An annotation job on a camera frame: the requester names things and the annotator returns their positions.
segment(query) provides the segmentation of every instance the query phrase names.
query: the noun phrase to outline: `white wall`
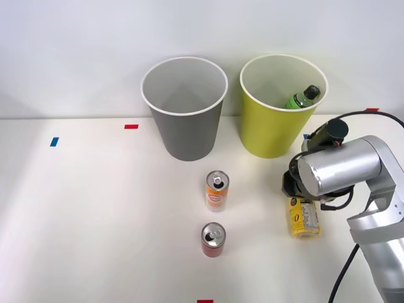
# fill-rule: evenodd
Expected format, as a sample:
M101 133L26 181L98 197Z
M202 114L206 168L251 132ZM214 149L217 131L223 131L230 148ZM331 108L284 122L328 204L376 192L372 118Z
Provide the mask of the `white wall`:
M2 0L0 117L149 116L140 80L162 59L197 55L230 80L267 52L327 74L318 112L404 114L404 3L399 0Z

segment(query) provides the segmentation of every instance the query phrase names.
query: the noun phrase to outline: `can lid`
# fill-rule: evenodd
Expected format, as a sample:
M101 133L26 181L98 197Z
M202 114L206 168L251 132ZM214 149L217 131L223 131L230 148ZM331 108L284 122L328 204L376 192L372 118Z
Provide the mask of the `can lid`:
M209 247L220 247L226 241L226 231L219 223L211 222L202 229L202 241Z
M229 177L221 170L214 170L206 177L206 183L214 191L222 191L229 186Z

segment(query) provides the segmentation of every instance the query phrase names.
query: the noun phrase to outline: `black cable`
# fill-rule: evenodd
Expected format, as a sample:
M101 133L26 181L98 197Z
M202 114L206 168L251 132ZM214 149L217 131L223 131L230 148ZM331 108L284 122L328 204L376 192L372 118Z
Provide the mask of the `black cable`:
M331 206L331 205L327 205L327 204L321 204L320 209L321 210L342 210L343 208L347 207L349 205L349 203L351 203L353 197L354 197L354 186L350 186L349 197L344 204L342 204L340 206Z
M347 262L345 263L345 265L343 266L343 268L340 272L340 275L338 276L338 278L335 281L335 284L334 284L333 290L331 291L331 295L330 295L330 299L328 300L328 303L334 302L336 291L338 290L338 287L341 284L342 278L343 278L343 276L345 276L345 274L348 270L348 267L351 265L352 261L354 260L354 257L356 255L356 253L358 252L358 250L359 250L359 244L355 244L355 247L352 249L352 252L348 257Z
M396 116L393 116L393 115L388 114L388 113L386 113L386 112L367 112L367 111L349 112L349 113L347 113L347 114L340 115L340 116L338 116L338 117L335 118L335 119L341 119L341 118L344 118L344 117L349 117L349 116L353 116L353 115L361 115L361 114L365 114L365 115L366 115L366 114L367 114L367 115L372 114L372 115L380 115L380 116L388 117L388 118L390 118L390 119L396 121L398 124L400 124L400 125L404 128L404 122L403 122L403 121L401 121L401 120L400 120L399 118L397 118ZM370 205L371 203L372 203L372 200L369 200L369 201L366 203L366 207L365 207L365 210L364 210L364 211L366 211L366 209L368 209L368 207L369 207L369 205ZM354 257L355 257L355 255L356 255L356 253L358 252L358 250L359 250L359 244L356 244L355 247L352 249L351 254L350 254L349 257L348 257L347 262L346 262L345 265L343 266L343 268L342 268L342 270L341 270L341 272L340 272L340 275L338 276L338 278L337 278L336 281L335 281L335 284L334 284L333 290L331 291L331 295L330 295L330 299L328 300L328 303L333 303L333 302L334 302L335 295L336 295L336 291L338 290L338 287L339 287L340 284L341 284L342 278L345 276L345 274L346 274L346 272L347 272L349 266L351 265L352 261L354 260Z
M397 118L396 116L393 116L391 114L388 114L387 112L370 112L370 111L360 111L360 112L348 112L346 114L340 115L337 118L334 119L341 119L341 118L345 118L345 117L349 117L349 116L354 116L354 115L380 115L380 116L384 116L384 117L388 117L394 121L396 121L398 124L400 124L403 128L404 128L404 122L401 121L399 118Z

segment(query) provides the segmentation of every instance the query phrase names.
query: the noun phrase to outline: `can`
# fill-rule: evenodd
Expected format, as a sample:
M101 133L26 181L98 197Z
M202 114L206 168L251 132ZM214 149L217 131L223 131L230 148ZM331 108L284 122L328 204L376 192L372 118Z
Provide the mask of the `can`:
M219 256L223 251L225 241L226 231L219 223L210 222L202 228L202 251L208 257Z
M289 198L289 222L292 236L313 237L321 234L316 204L303 198Z
M221 170L214 170L206 177L205 204L211 211L222 211L225 208L229 191L229 177Z

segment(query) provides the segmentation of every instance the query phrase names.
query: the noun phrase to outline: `orange can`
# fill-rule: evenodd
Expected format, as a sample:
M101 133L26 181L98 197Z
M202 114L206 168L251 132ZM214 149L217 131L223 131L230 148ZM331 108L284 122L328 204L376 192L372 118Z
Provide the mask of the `orange can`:
M230 180L225 172L214 170L206 177L206 207L211 211L225 209Z

